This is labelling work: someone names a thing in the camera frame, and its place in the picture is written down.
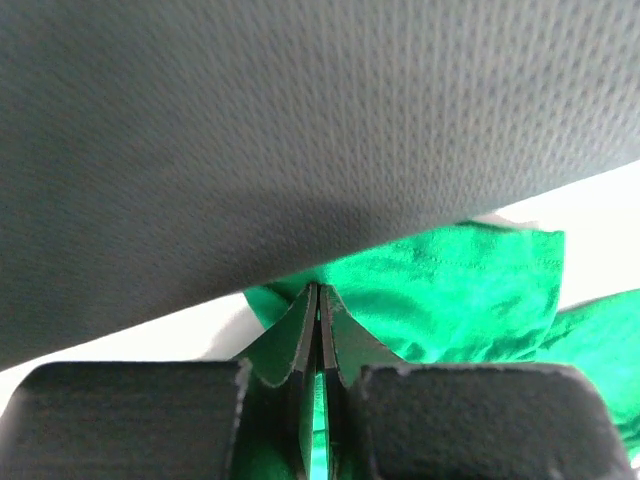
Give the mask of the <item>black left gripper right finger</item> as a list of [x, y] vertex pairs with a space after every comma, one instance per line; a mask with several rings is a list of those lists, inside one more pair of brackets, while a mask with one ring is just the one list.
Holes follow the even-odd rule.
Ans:
[[594, 385], [553, 363], [409, 363], [319, 293], [333, 479], [629, 479]]

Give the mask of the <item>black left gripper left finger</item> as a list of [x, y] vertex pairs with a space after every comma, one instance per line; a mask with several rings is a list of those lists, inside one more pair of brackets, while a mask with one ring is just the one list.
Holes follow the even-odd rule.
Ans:
[[1, 418], [5, 479], [306, 479], [316, 285], [227, 361], [55, 362]]

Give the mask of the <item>green t-shirt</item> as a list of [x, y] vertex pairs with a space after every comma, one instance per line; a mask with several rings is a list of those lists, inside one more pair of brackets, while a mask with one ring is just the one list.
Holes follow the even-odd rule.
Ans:
[[463, 223], [252, 287], [273, 326], [310, 283], [333, 286], [346, 309], [412, 363], [555, 362], [599, 389], [632, 463], [639, 460], [639, 293], [562, 310], [566, 237]]

